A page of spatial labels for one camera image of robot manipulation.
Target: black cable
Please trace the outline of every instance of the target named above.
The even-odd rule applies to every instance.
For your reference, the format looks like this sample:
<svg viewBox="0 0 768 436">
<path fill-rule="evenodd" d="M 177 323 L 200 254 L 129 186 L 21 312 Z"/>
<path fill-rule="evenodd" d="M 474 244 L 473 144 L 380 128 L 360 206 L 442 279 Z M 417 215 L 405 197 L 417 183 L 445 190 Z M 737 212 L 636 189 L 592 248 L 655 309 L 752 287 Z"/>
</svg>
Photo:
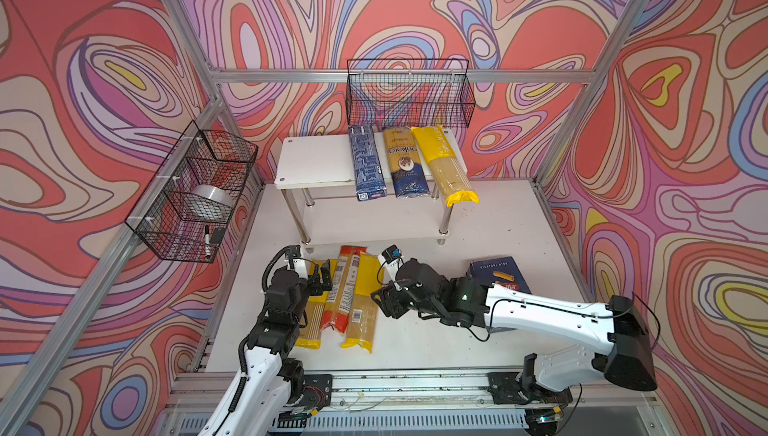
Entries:
<svg viewBox="0 0 768 436">
<path fill-rule="evenodd" d="M 576 400 L 576 404 L 574 404 L 574 408 L 571 410 L 571 413 L 568 415 L 568 419 L 565 420 L 563 425 L 560 427 L 559 430 L 555 431 L 554 436 L 558 436 L 561 431 L 565 429 L 565 426 L 568 424 L 569 421 L 571 421 L 571 418 L 574 416 L 574 413 L 576 412 L 576 408 L 578 408 L 578 403 L 581 401 L 581 394 L 584 393 L 584 386 L 579 383 L 578 386 L 578 399 Z"/>
<path fill-rule="evenodd" d="M 248 344 L 248 336 L 237 345 L 237 359 L 240 361 L 240 371 L 248 374 L 248 363 L 245 360 L 245 345 Z"/>
<path fill-rule="evenodd" d="M 497 299 L 495 303 L 493 303 L 493 307 L 491 307 L 491 319 L 488 320 L 488 326 L 486 326 L 486 331 L 488 331 L 488 335 L 485 336 L 485 339 L 480 339 L 477 335 L 475 335 L 475 332 L 472 331 L 472 328 L 467 327 L 469 332 L 475 336 L 475 339 L 477 339 L 479 342 L 486 342 L 491 338 L 491 330 L 493 329 L 493 313 L 496 310 L 496 305 L 501 303 L 502 301 L 511 301 L 512 303 L 516 303 L 514 299 Z"/>
<path fill-rule="evenodd" d="M 654 313 L 654 310 L 648 307 L 647 304 L 645 304 L 645 301 L 640 299 L 640 297 L 638 297 L 638 301 L 643 303 L 643 306 L 650 312 L 650 314 L 654 316 L 654 319 L 656 320 L 656 339 L 654 340 L 654 345 L 650 347 L 650 351 L 653 351 L 654 349 L 656 349 L 656 346 L 659 344 L 659 337 L 661 337 L 661 322 L 659 321 L 658 316 L 656 316 L 656 313 Z"/>
<path fill-rule="evenodd" d="M 592 318 L 592 319 L 616 319 L 616 318 L 618 318 L 620 316 L 624 316 L 629 311 L 631 311 L 631 309 L 634 307 L 634 299 L 635 299 L 636 296 L 637 295 L 632 293 L 632 305 L 628 309 L 626 309 L 626 310 L 622 311 L 621 313 L 619 313 L 618 315 L 613 315 L 613 316 L 592 316 L 592 315 L 587 315 L 587 314 L 583 314 L 583 313 L 577 313 L 575 311 L 571 311 L 570 309 L 562 309 L 562 308 L 550 307 L 548 305 L 542 305 L 540 303 L 533 303 L 531 301 L 524 301 L 524 300 L 518 300 L 518 299 L 497 299 L 495 301 L 495 303 L 493 303 L 493 307 L 491 307 L 491 319 L 488 321 L 488 326 L 486 327 L 486 331 L 488 331 L 488 335 L 485 336 L 485 339 L 480 339 L 475 334 L 475 332 L 472 331 L 471 328 L 467 328 L 467 329 L 469 330 L 469 332 L 473 336 L 475 336 L 475 339 L 477 339 L 479 342 L 486 342 L 486 341 L 488 341 L 491 338 L 491 330 L 493 329 L 493 314 L 494 314 L 494 311 L 496 309 L 496 305 L 498 305 L 502 301 L 509 301 L 510 303 L 520 303 L 522 305 L 531 305 L 533 307 L 543 307 L 543 308 L 555 309 L 557 311 L 562 311 L 563 313 L 571 313 L 571 314 L 574 314 L 574 315 L 584 316 L 586 318 Z"/>
<path fill-rule="evenodd" d="M 216 431 L 214 431 L 211 436 L 216 436 L 216 433 L 219 432 L 219 430 L 221 429 L 222 426 L 224 426 L 224 422 L 230 416 L 230 414 L 232 414 L 232 413 L 226 413 L 226 416 L 224 416 L 224 419 L 221 421 L 221 424 L 219 424 L 219 427 L 216 428 Z"/>
<path fill-rule="evenodd" d="M 380 285 L 382 285 L 382 286 L 384 286 L 384 282 L 382 282 L 382 280 L 381 280 L 381 279 L 379 279 L 379 274 L 381 274 L 382 268 L 384 267 L 384 265 L 385 265 L 385 264 L 386 264 L 386 261 L 385 261 L 384 263 L 382 263 L 382 265 L 379 267 L 379 271 L 376 271 L 376 281 L 377 281 L 377 282 L 378 282 Z"/>
<path fill-rule="evenodd" d="M 275 256 L 272 257 L 269 263 L 266 264 L 266 268 L 264 268 L 264 275 L 261 277 L 261 288 L 264 290 L 264 294 L 266 295 L 266 281 L 270 278 L 270 273 L 272 273 L 272 268 L 274 268 L 275 263 L 277 263 L 277 260 L 280 259 L 286 252 L 290 251 L 291 247 L 284 247 L 280 251 L 278 251 Z"/>
<path fill-rule="evenodd" d="M 307 259 L 307 258 L 297 258 L 297 257 L 293 257 L 293 258 L 294 258 L 294 259 L 303 259 L 304 261 L 307 261 L 308 263 L 312 263 L 312 267 L 311 267 L 312 269 L 314 269 L 314 268 L 315 268 L 315 265 L 317 264 L 317 263 L 315 263 L 314 261 L 312 261 L 312 259 Z"/>
</svg>

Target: pasta box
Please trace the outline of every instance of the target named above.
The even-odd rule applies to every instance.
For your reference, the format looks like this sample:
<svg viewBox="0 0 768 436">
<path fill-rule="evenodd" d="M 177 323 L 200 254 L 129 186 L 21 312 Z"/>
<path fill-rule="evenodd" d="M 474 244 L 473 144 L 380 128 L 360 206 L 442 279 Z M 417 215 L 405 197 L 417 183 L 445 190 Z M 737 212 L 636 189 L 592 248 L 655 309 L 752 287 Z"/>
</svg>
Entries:
<svg viewBox="0 0 768 436">
<path fill-rule="evenodd" d="M 491 286 L 491 283 L 497 283 L 514 291 L 531 294 L 528 284 L 525 283 L 512 257 L 483 259 L 469 263 L 467 276 L 475 278 L 483 285 Z"/>
</svg>

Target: red spaghetti package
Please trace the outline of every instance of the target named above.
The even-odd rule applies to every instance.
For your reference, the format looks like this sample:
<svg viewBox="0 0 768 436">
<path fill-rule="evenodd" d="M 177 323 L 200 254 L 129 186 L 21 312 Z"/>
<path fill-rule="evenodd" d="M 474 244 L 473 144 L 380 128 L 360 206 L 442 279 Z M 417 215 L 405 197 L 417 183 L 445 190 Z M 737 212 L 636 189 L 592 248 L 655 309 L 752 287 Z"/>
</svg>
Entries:
<svg viewBox="0 0 768 436">
<path fill-rule="evenodd" d="M 346 325 L 350 321 L 352 298 L 355 297 L 360 253 L 365 250 L 364 247 L 341 247 L 339 262 L 333 271 L 333 289 L 328 293 L 326 309 L 322 314 L 321 329 L 332 326 L 341 334 L 346 331 Z"/>
</svg>

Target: floor grate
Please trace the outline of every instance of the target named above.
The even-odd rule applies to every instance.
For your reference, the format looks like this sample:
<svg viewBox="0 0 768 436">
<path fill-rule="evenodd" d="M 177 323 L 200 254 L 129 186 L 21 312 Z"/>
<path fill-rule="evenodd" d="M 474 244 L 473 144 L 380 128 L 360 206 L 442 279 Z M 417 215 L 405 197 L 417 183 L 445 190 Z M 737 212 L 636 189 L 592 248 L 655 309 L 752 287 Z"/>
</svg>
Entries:
<svg viewBox="0 0 768 436">
<path fill-rule="evenodd" d="M 467 409 L 440 411 L 320 412 L 298 424 L 280 424 L 273 432 L 392 431 L 407 429 L 513 429 L 527 428 L 523 409 Z"/>
</svg>

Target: spaghetti package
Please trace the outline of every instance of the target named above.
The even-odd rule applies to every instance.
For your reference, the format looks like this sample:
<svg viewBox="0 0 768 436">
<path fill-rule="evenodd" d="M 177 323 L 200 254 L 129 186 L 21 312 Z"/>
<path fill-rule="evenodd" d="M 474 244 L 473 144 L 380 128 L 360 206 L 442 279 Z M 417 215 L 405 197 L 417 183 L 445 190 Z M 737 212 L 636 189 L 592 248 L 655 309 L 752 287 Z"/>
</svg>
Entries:
<svg viewBox="0 0 768 436">
<path fill-rule="evenodd" d="M 395 186 L 395 196 L 419 197 L 429 194 L 421 159 L 411 130 L 406 127 L 390 127 L 384 130 L 389 171 Z"/>
<path fill-rule="evenodd" d="M 322 265 L 323 261 L 315 261 L 316 265 Z M 336 259 L 331 259 L 331 274 L 336 269 Z M 306 302 L 306 327 L 299 329 L 299 338 L 296 340 L 296 346 L 309 349 L 320 349 L 320 324 L 322 314 L 325 312 L 328 293 L 325 291 L 319 297 L 310 297 Z"/>
<path fill-rule="evenodd" d="M 347 128 L 352 147 L 352 164 L 355 167 L 357 200 L 368 201 L 386 196 L 386 185 L 376 151 L 371 124 L 353 124 Z"/>
<path fill-rule="evenodd" d="M 424 159 L 432 170 L 435 182 L 446 196 L 446 204 L 453 206 L 459 201 L 480 203 L 480 198 L 472 189 L 466 172 L 458 162 L 456 154 L 443 133 L 442 126 L 411 128 L 418 147 L 422 149 Z"/>
<path fill-rule="evenodd" d="M 339 261 L 333 271 L 333 289 L 326 299 L 320 329 L 332 326 L 341 334 L 346 331 L 346 325 L 350 321 L 352 298 L 355 296 L 360 254 L 365 250 L 363 247 L 341 247 Z"/>
<path fill-rule="evenodd" d="M 373 352 L 373 332 L 376 330 L 376 314 L 379 307 L 371 299 L 371 293 L 382 287 L 376 280 L 379 259 L 368 253 L 360 255 L 355 297 L 352 299 L 352 317 L 346 327 L 346 341 L 342 348 L 362 346 Z"/>
</svg>

